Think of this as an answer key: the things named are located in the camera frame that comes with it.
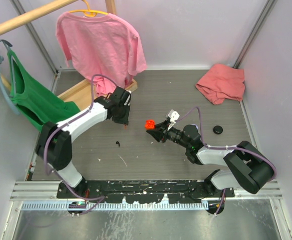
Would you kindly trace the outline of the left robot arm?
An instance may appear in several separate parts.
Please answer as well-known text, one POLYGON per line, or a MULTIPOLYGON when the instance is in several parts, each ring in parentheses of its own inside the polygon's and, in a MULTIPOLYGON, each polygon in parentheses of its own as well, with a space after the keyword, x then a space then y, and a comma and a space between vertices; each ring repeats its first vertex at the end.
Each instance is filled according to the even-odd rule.
POLYGON ((117 124, 129 123, 131 92, 116 87, 109 96, 100 96, 78 114, 58 123, 43 125, 36 154, 54 169, 68 185, 68 193, 81 198, 86 192, 84 177, 72 162, 72 143, 94 125, 111 119, 117 124))

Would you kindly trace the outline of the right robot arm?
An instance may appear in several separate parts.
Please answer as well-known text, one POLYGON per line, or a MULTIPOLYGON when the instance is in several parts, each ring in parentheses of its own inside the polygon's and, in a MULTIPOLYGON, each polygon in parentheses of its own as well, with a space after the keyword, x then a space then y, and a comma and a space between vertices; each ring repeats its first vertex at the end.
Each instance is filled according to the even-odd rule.
POLYGON ((218 196, 223 189, 237 187, 256 194, 275 178, 275 167, 248 141, 225 147, 205 145, 196 125, 188 124, 179 130, 168 118, 159 124, 148 120, 145 129, 157 142, 172 141, 184 147, 192 164, 226 167, 226 170, 215 170, 205 179, 205 191, 211 197, 218 196))

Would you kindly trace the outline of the orange earbud case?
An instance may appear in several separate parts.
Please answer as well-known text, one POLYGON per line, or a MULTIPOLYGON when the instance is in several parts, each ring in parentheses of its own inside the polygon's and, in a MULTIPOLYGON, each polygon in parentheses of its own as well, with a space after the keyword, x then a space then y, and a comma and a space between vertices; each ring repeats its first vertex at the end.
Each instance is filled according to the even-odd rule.
POLYGON ((155 129, 155 121, 152 119, 146 120, 144 124, 144 128, 146 130, 152 130, 155 129))

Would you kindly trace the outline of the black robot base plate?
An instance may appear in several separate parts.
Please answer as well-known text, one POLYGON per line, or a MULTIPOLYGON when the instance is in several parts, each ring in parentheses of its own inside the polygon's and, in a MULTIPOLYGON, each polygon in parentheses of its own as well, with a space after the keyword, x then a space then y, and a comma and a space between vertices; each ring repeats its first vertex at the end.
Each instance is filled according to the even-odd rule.
POLYGON ((160 203, 168 197, 170 204, 200 203, 205 198, 222 196, 222 190, 213 189, 200 180, 88 180, 86 191, 80 195, 88 198, 104 196, 111 204, 160 203))

